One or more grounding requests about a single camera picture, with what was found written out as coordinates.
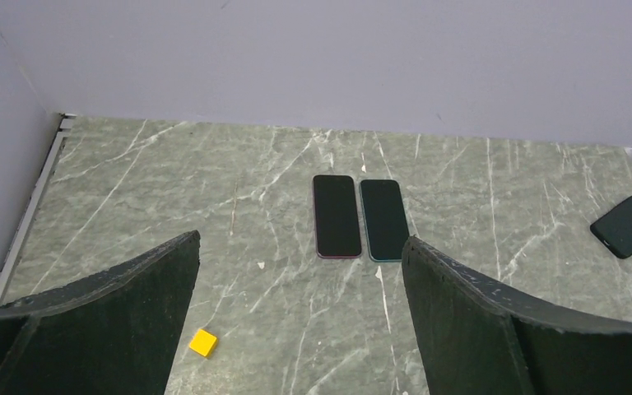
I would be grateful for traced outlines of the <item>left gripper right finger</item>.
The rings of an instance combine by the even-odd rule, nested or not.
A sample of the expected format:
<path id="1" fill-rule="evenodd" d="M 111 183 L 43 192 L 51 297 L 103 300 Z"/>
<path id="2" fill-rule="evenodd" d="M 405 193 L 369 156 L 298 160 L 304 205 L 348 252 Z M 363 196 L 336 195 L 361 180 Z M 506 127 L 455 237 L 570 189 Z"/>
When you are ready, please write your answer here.
<path id="1" fill-rule="evenodd" d="M 411 237 L 411 319 L 432 394 L 632 394 L 632 322 L 539 299 Z"/>

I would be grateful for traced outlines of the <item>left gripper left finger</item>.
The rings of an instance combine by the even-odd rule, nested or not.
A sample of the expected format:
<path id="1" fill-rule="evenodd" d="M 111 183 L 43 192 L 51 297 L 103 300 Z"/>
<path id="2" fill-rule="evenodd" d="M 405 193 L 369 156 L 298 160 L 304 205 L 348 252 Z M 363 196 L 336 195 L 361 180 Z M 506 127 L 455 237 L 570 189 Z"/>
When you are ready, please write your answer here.
<path id="1" fill-rule="evenodd" d="M 200 234 L 0 306 L 0 394 L 162 394 L 200 267 Z"/>

